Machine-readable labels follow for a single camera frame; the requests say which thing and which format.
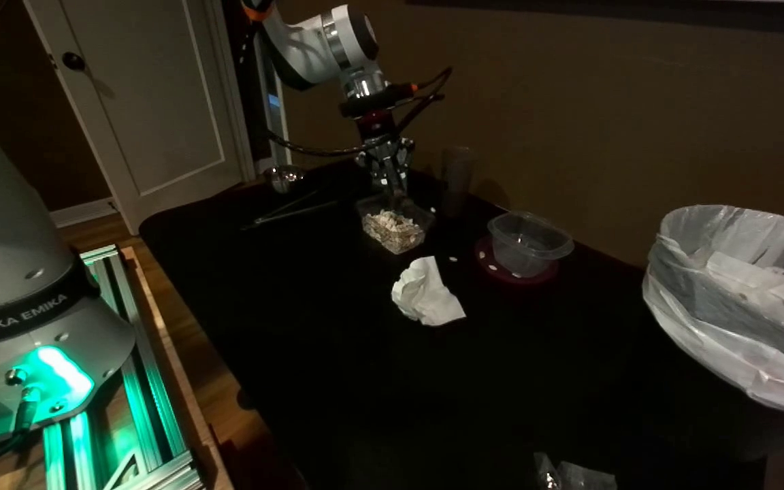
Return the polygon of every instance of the white door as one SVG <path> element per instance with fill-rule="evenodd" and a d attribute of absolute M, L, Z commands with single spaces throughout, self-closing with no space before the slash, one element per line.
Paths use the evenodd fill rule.
<path fill-rule="evenodd" d="M 254 177 L 218 0 L 24 3 L 130 231 Z"/>

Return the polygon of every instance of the white tissue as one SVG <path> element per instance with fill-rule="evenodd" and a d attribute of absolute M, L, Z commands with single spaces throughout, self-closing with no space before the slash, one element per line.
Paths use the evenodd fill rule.
<path fill-rule="evenodd" d="M 433 256 L 413 258 L 407 269 L 392 284 L 392 303 L 398 311 L 428 328 L 440 328 L 466 320 L 456 298 L 443 286 L 437 261 Z"/>

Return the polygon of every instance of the floor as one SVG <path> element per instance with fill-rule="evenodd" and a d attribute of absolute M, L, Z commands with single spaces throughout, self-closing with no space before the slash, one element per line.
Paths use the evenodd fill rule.
<path fill-rule="evenodd" d="M 232 483 L 239 490 L 305 490 L 298 476 L 278 452 L 274 439 L 260 418 L 236 407 L 236 381 L 142 239 L 130 237 L 119 219 L 100 219 L 71 227 L 62 228 L 59 237 L 75 250 L 111 242 L 135 248 L 149 288 L 154 292 L 154 303 L 176 343 L 176 354 L 194 381 L 199 407 L 220 444 Z M 784 452 L 771 457 L 764 490 L 784 490 Z"/>

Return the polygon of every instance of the black table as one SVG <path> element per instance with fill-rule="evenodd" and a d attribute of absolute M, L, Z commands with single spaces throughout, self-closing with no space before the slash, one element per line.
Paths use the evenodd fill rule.
<path fill-rule="evenodd" d="M 316 490 L 533 488 L 533 450 L 627 488 L 760 488 L 784 414 L 682 358 L 641 306 L 636 268 L 579 246 L 553 284 L 509 288 L 475 268 L 497 211 L 473 199 L 416 250 L 437 256 L 469 311 L 428 331 L 388 299 L 406 261 L 360 231 L 367 190 L 362 169 L 326 166 L 292 197 L 244 189 L 142 227 Z M 305 193 L 341 205 L 244 228 Z M 429 207 L 437 186 L 416 175 L 413 197 Z"/>

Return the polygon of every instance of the white plastic bag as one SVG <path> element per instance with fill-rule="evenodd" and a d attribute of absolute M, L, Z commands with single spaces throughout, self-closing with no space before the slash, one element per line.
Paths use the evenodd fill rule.
<path fill-rule="evenodd" d="M 662 220 L 641 298 L 662 331 L 750 400 L 784 409 L 784 219 L 722 205 Z"/>

